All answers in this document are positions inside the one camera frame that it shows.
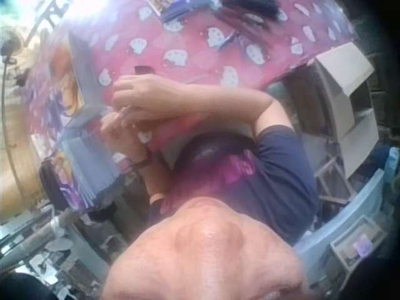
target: short sleeve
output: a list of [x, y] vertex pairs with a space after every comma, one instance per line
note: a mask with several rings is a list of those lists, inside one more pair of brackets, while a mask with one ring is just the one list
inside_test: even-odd
[[154, 201], [152, 204], [150, 204], [149, 207], [149, 218], [147, 220], [147, 226], [151, 227], [155, 224], [157, 224], [159, 221], [161, 221], [161, 206], [163, 205], [164, 199], [160, 199], [157, 201]]
[[269, 224], [294, 244], [313, 222], [319, 197], [302, 142], [289, 127], [277, 125], [257, 137], [259, 172], [268, 190]]

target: pink tablecloth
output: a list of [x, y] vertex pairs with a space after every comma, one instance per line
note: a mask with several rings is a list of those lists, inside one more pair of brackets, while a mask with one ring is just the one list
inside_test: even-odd
[[[157, 74], [181, 82], [260, 88], [315, 55], [355, 38], [349, 21], [330, 0], [281, 1], [279, 22], [268, 21], [270, 31], [257, 29], [267, 44], [260, 47], [248, 42], [246, 53], [237, 42], [217, 51], [234, 29], [209, 9], [163, 24], [144, 0], [110, 0], [100, 8], [88, 4], [71, 7], [27, 81], [29, 130], [43, 138], [49, 153], [55, 136], [44, 121], [46, 102], [53, 93], [48, 62], [68, 30], [89, 43], [107, 105], [113, 96], [113, 82], [132, 74], [137, 65], [152, 66]], [[150, 146], [160, 148], [195, 123], [195, 119], [185, 119], [162, 126], [153, 132]]]

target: woman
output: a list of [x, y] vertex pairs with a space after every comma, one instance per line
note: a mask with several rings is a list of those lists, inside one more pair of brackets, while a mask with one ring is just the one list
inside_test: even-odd
[[[104, 119], [102, 132], [141, 167], [153, 225], [114, 263], [105, 299], [303, 293], [306, 279], [291, 246], [311, 225], [319, 200], [279, 102], [261, 91], [185, 85], [156, 75], [123, 76], [114, 90], [116, 111]], [[127, 106], [134, 110], [121, 117]], [[251, 124], [257, 144], [229, 134], [199, 137], [172, 175], [149, 159], [132, 123], [187, 114]]]

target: hand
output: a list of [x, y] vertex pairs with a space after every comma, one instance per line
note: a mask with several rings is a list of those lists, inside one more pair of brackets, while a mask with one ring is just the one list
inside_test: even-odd
[[129, 156], [134, 163], [146, 159], [146, 148], [138, 138], [138, 131], [132, 124], [123, 126], [118, 112], [102, 119], [101, 133], [111, 151]]
[[166, 119], [181, 116], [185, 84], [157, 75], [121, 76], [114, 83], [112, 105], [123, 111], [124, 119], [130, 122]]

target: fan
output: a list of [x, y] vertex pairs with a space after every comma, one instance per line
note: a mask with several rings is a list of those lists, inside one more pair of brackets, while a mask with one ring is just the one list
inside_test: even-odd
[[26, 199], [23, 193], [23, 187], [19, 179], [16, 167], [14, 164], [13, 156], [11, 154], [11, 145], [9, 140], [9, 132], [7, 129], [6, 121], [6, 105], [5, 105], [5, 90], [6, 90], [6, 80], [7, 80], [7, 66], [15, 66], [17, 64], [17, 59], [13, 56], [20, 54], [23, 51], [23, 37], [16, 32], [13, 27], [4, 26], [0, 28], [1, 30], [1, 56], [2, 62], [4, 63], [4, 70], [2, 74], [2, 86], [1, 86], [1, 123], [2, 123], [2, 135], [4, 138], [4, 148], [7, 153], [7, 158], [9, 162], [9, 167], [11, 169], [12, 175], [15, 180], [15, 184], [18, 193], [21, 195], [22, 206], [25, 208], [30, 208], [31, 204]]
[[[23, 51], [24, 39], [23, 37], [12, 27], [4, 26], [0, 28], [0, 45], [1, 45], [1, 56], [3, 62], [9, 56], [15, 56]], [[15, 59], [11, 59], [13, 62], [9, 64], [16, 64]]]

